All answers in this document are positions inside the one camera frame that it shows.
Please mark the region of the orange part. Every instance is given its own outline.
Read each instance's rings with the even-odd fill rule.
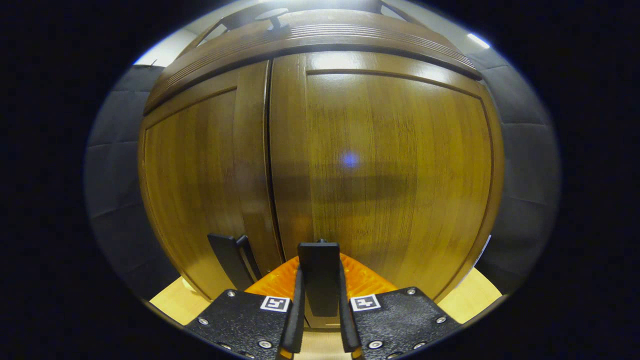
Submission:
[[[345,254],[340,254],[340,260],[342,267],[344,267],[348,299],[398,289],[359,261]],[[251,285],[245,292],[264,296],[288,297],[293,300],[299,263],[297,256],[292,258]]]

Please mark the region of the wooden cabinet door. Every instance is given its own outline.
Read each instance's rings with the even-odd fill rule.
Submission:
[[[209,300],[233,284],[207,235],[246,234],[262,274],[282,263],[269,199],[265,101],[268,62],[226,72],[145,117],[139,172],[164,251]]]
[[[437,302],[470,271],[502,191],[499,122],[481,84],[390,54],[274,60],[270,142],[285,257],[324,238]],[[335,319],[314,319],[325,327]]]

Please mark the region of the screw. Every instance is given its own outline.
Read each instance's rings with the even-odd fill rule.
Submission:
[[[379,348],[382,346],[382,341],[376,340],[369,343],[369,348]]]

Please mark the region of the black metal plate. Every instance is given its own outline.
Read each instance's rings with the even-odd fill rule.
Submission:
[[[228,291],[236,295],[229,297]],[[235,353],[249,353],[256,359],[276,359],[291,302],[286,313],[263,310],[260,307],[265,298],[262,295],[225,290],[185,328],[209,343],[224,343]],[[202,325],[198,321],[200,318],[206,319],[209,324]],[[258,342],[262,340],[270,342],[271,348],[260,347]]]
[[[413,295],[407,293],[415,290]],[[448,335],[460,326],[447,313],[440,309],[418,288],[405,288],[388,293],[377,294],[380,307],[376,309],[353,311],[356,330],[362,344],[362,355],[366,360],[386,359],[390,354],[405,354],[414,350],[419,343],[425,343],[422,350]],[[436,319],[445,316],[446,321],[436,323]],[[371,349],[372,341],[382,341],[382,346]]]

